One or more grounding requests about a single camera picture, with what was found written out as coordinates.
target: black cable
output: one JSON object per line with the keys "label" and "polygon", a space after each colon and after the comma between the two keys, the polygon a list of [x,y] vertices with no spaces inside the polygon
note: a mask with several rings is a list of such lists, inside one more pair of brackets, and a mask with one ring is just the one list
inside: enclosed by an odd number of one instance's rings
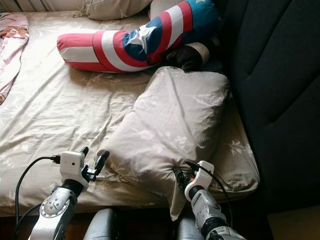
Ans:
{"label": "black cable", "polygon": [[186,163],[191,167],[196,165],[198,168],[204,170],[207,174],[209,174],[218,183],[218,185],[222,189],[222,191],[223,191],[223,193],[225,195],[226,201],[228,203],[230,227],[233,228],[234,227],[234,215],[233,215],[233,212],[232,212],[231,203],[230,203],[230,199],[229,199],[228,193],[226,192],[226,190],[225,190],[224,186],[222,185],[222,183],[209,170],[207,170],[203,166],[199,165],[198,163],[195,163],[195,162],[192,162],[192,161],[186,161]]}
{"label": "black cable", "polygon": [[13,240],[17,240],[18,239],[18,233],[19,233],[19,227],[22,223],[22,221],[24,220],[24,218],[30,214],[32,211],[34,211],[35,209],[39,208],[41,206],[42,203],[30,208],[19,220],[19,222],[17,223],[17,225],[15,225],[15,228],[14,228],[14,232],[13,232]]}
{"label": "black cable", "polygon": [[34,160],[27,168],[26,170],[24,170],[23,174],[21,175],[18,184],[16,185],[15,188],[15,197],[14,197],[14,201],[15,201],[15,224],[18,225],[19,223],[19,188],[21,185],[22,180],[24,179],[26,173],[29,171],[29,169],[38,161],[42,160],[42,159],[49,159],[49,160],[53,160],[53,157],[50,156],[42,156],[37,158],[36,160]]}

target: bed sheet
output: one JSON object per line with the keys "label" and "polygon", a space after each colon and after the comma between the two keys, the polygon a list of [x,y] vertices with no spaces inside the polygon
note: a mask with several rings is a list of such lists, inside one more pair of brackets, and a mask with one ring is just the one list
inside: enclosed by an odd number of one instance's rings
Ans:
{"label": "bed sheet", "polygon": [[[78,17],[76,11],[24,14],[30,39],[21,56],[20,72],[0,106],[0,217],[14,215],[16,184],[36,158],[88,146],[85,163],[93,167],[98,149],[132,109],[154,72],[81,71],[66,65],[56,48],[57,37],[72,29],[131,30],[149,21],[146,13],[109,21]],[[222,120],[212,162],[230,197],[236,199],[257,188],[259,173],[232,101],[225,112],[228,120]],[[104,168],[102,175],[79,197],[78,213],[105,206],[169,206],[167,199],[131,185],[109,169]],[[59,165],[50,160],[36,163],[20,188],[21,212],[41,203],[60,184]],[[219,201],[224,200],[217,185],[210,190]]]}

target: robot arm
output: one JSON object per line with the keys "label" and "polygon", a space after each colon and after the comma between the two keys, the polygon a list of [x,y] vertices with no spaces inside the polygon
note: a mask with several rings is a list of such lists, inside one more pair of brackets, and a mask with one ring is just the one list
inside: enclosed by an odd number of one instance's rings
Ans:
{"label": "robot arm", "polygon": [[95,168],[85,165],[88,153],[85,147],[80,152],[65,151],[60,157],[62,185],[55,187],[51,195],[40,207],[39,219],[32,229],[29,240],[63,240],[70,222],[78,196],[88,189],[89,181],[103,168],[109,152],[105,151],[96,161]]}
{"label": "robot arm", "polygon": [[[206,161],[200,161],[200,166],[211,173],[214,166]],[[173,170],[179,186],[184,188],[186,199],[191,202],[195,224],[204,240],[245,240],[235,230],[229,227],[226,216],[215,198],[208,192],[212,177],[199,168],[194,175],[186,174],[179,168]]]}

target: dark gray headboard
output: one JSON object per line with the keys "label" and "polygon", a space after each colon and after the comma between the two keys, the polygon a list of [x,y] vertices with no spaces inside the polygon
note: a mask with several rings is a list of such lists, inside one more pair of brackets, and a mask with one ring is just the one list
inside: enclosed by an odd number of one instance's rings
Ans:
{"label": "dark gray headboard", "polygon": [[320,1],[217,0],[268,212],[320,203]]}

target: pink clothing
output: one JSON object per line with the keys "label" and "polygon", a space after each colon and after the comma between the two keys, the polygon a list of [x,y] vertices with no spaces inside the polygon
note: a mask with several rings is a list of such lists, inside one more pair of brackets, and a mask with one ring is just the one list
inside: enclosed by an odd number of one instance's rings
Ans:
{"label": "pink clothing", "polygon": [[0,13],[0,105],[5,101],[20,71],[23,46],[29,39],[23,14]]}

